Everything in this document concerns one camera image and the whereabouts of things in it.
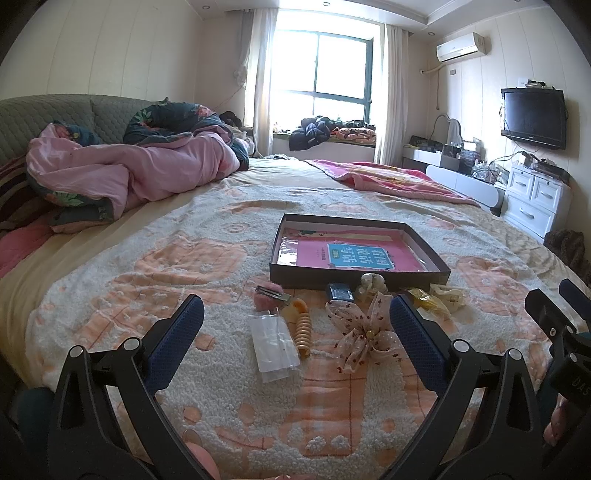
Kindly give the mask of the left human hand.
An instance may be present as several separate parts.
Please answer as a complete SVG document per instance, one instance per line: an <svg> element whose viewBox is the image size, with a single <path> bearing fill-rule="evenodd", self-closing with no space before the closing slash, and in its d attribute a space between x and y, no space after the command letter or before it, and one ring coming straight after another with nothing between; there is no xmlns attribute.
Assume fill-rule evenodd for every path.
<svg viewBox="0 0 591 480"><path fill-rule="evenodd" d="M207 450L192 442L186 442L185 445L214 480L221 480L221 473Z"/></svg>

